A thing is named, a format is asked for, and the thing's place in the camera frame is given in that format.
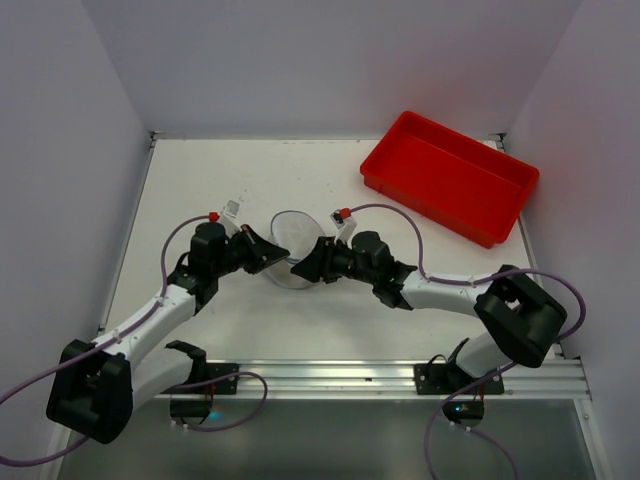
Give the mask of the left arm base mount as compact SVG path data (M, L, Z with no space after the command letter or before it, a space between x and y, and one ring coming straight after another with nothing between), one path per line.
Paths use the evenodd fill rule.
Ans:
M204 372L198 374L194 380L188 380L188 384L218 379L225 375L230 375L230 377L221 382L201 387L172 387L168 389L167 393L171 397L169 402L171 419L177 423L196 420L201 425L213 414L213 401L216 394L236 394L238 382L236 373L238 371L239 365L237 363L207 363Z

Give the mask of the white mesh laundry bag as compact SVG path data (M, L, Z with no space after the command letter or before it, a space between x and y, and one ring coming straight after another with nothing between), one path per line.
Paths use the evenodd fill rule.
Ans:
M270 223L268 240L289 251L289 256L265 271L276 285L285 289L301 290L312 283L291 273L291 269L311 253L319 237L325 232L310 215L297 210L276 213Z

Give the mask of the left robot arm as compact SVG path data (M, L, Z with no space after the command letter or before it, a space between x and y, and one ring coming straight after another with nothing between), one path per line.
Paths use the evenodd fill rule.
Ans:
M255 275L288 255L247 225L233 234L218 222L198 225L188 251L145 307L94 340L74 340L63 349L47 418L108 444L156 395L205 388L212 378L206 352L166 337L213 299L222 277L238 270Z

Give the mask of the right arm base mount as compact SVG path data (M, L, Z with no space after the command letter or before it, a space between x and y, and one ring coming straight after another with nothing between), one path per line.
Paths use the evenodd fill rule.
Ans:
M457 354L448 357L436 354L428 362L413 366L413 380L418 395L448 396L467 387L475 379L464 372L456 363ZM502 395L505 388L501 376L493 376L483 385L466 392L470 400L451 400L441 408L449 422L462 427L477 427L485 416L487 396Z

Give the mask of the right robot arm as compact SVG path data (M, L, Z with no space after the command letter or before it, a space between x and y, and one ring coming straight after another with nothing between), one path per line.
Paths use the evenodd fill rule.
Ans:
M435 309L478 318L486 332L465 339L448 359L449 370L483 377L511 362L538 368L555 342L567 312L534 280L510 265L502 278L473 286L460 278L441 283L424 278L418 268L395 259L373 231L350 244L320 237L311 253L291 273L311 283L348 278L366 283L389 308Z

